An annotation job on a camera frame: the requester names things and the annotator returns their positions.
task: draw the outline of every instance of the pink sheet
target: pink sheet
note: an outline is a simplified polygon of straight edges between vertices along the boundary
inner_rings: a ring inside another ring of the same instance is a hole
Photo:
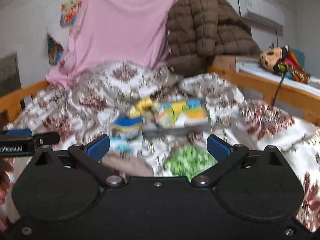
[[[166,14],[177,0],[83,0],[68,50],[46,76],[68,88],[84,70],[106,60],[131,60],[149,68],[167,56]]]

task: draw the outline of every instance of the beige cloth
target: beige cloth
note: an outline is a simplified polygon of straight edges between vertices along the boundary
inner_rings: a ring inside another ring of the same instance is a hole
[[[130,176],[152,177],[153,170],[143,158],[136,158],[127,152],[109,151],[101,164]]]

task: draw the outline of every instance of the black cable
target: black cable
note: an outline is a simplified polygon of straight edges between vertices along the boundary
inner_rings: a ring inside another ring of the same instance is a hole
[[[281,84],[282,84],[283,80],[284,80],[284,74],[282,74],[282,79],[281,79],[281,81],[280,81],[280,83],[279,83],[279,85],[278,85],[278,88],[277,88],[275,97],[274,97],[273,100],[272,100],[272,108],[273,108],[274,105],[275,105],[276,98],[277,98],[277,95],[278,95],[278,92],[279,92],[279,89],[280,89],[280,87],[281,87]]]
[[[279,47],[279,44],[278,44],[278,30],[276,29],[276,35],[277,35],[277,48]]]

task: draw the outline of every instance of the plush toy face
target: plush toy face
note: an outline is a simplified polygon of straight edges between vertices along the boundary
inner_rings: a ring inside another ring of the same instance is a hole
[[[282,49],[275,48],[260,54],[261,65],[268,71],[273,72],[273,67],[282,58]]]

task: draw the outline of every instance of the air conditioner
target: air conditioner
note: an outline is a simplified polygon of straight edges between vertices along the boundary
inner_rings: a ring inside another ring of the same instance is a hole
[[[238,3],[241,17],[276,29],[284,27],[284,14],[280,8],[263,0],[238,0]]]

